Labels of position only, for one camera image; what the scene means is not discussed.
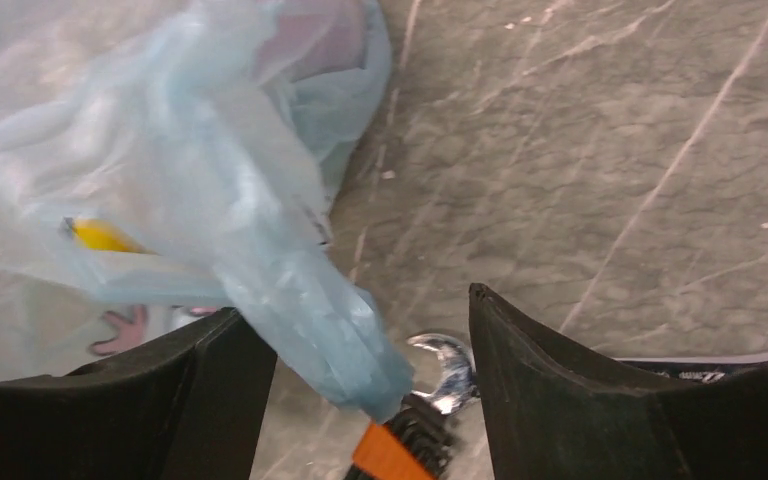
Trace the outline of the light blue plastic bag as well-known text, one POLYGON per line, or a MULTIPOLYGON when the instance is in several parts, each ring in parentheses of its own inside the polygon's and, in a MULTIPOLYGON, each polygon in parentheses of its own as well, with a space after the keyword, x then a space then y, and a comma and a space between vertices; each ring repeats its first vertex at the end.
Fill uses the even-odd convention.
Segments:
POLYGON ((0 1, 0 381, 234 307, 332 404, 391 418, 412 367, 327 254, 391 62, 376 1, 0 1))

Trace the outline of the yellow fake lemon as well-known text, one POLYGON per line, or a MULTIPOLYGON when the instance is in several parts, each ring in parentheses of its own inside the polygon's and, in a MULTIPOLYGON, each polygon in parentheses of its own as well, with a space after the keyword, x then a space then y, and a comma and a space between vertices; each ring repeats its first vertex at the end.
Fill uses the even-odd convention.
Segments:
POLYGON ((65 218, 66 231, 77 243, 92 250, 150 254, 150 251, 114 227, 97 219, 65 218))

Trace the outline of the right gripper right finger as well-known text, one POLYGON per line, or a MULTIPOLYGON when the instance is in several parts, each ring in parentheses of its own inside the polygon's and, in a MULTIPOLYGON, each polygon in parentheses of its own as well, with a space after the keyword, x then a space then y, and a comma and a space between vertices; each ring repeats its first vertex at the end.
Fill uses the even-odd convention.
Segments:
POLYGON ((768 479, 768 352, 610 358, 470 287, 499 479, 768 479))

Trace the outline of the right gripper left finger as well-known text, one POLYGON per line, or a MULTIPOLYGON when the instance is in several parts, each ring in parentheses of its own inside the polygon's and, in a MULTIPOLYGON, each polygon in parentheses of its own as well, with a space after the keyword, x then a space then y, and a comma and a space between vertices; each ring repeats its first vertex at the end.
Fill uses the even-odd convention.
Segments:
POLYGON ((245 479, 276 359, 225 309, 65 376, 0 382, 0 479, 245 479))

